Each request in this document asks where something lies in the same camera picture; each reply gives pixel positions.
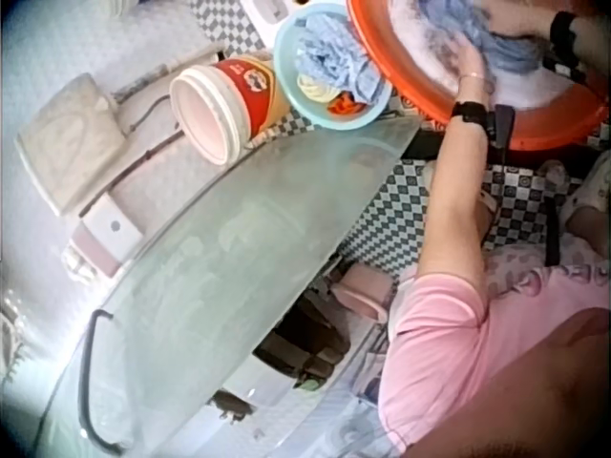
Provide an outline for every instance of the water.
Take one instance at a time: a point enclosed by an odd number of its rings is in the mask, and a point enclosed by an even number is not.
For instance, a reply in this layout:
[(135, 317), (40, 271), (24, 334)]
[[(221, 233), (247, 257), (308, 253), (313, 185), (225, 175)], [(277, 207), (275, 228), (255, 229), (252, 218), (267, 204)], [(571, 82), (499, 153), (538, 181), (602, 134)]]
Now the water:
[[(449, 50), (444, 34), (435, 29), (420, 13), (417, 0), (389, 0), (390, 21), (397, 37), (416, 65), (449, 94), (458, 91), (458, 77), (447, 62)], [(542, 67), (527, 74), (507, 73), (493, 69), (496, 78), (492, 103), (512, 105), (517, 109), (548, 105), (566, 91), (572, 81)]]

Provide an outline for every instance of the hand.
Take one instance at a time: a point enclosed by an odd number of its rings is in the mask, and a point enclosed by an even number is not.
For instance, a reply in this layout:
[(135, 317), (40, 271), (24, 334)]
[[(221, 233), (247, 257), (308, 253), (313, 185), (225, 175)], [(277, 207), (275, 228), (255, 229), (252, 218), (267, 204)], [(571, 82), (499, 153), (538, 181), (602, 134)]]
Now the hand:
[(488, 30), (499, 35), (537, 35), (549, 39), (555, 11), (528, 6), (521, 0), (474, 0), (488, 19)]
[(486, 74), (484, 57), (464, 34), (457, 33), (453, 40), (448, 42), (448, 48), (452, 53), (450, 63), (458, 69), (458, 75)]
[(481, 52), (462, 33), (457, 34), (454, 40), (448, 43), (452, 52), (450, 58), (453, 67), (458, 69), (459, 87), (457, 101), (479, 102), (488, 107), (488, 72), (486, 62)]

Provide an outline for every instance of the orange basin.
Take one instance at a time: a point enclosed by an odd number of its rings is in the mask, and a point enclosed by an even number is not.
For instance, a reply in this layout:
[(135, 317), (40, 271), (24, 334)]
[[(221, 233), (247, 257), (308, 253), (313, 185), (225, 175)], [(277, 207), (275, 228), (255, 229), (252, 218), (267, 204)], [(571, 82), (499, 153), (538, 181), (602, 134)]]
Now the orange basin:
[[(543, 5), (556, 2), (538, 0), (533, 3)], [(348, 10), (371, 58), (384, 76), (422, 112), (447, 124), (453, 98), (413, 62), (392, 31), (387, 4), (388, 0), (348, 0)], [(592, 12), (582, 6), (572, 7), (571, 10), (577, 13)], [(511, 148), (546, 150), (586, 138), (608, 116), (605, 78), (590, 73), (588, 84), (599, 96), (574, 84), (545, 107), (518, 111)]]

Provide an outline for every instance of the red label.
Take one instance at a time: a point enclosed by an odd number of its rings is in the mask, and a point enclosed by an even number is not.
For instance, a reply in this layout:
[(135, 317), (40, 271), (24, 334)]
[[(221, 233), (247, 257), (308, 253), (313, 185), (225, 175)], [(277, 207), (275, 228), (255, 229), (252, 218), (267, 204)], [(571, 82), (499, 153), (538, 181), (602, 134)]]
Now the red label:
[(273, 73), (263, 64), (236, 58), (223, 60), (214, 67), (229, 76), (240, 91), (250, 117), (250, 136), (255, 136), (267, 120), (276, 84)]

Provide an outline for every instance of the black wristwatch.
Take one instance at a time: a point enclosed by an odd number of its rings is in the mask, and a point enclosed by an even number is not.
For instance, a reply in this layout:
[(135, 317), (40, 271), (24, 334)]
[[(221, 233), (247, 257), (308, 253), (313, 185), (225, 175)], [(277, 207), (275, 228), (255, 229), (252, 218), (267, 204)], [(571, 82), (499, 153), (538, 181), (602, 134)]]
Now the black wristwatch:
[(579, 59), (573, 52), (577, 36), (571, 31), (571, 23), (575, 19), (572, 12), (559, 11), (550, 27), (550, 41), (556, 56), (569, 68), (574, 69), (579, 64)]
[(477, 102), (456, 102), (452, 108), (452, 116), (462, 115), (464, 122), (479, 124), (486, 135), (488, 134), (488, 110)]

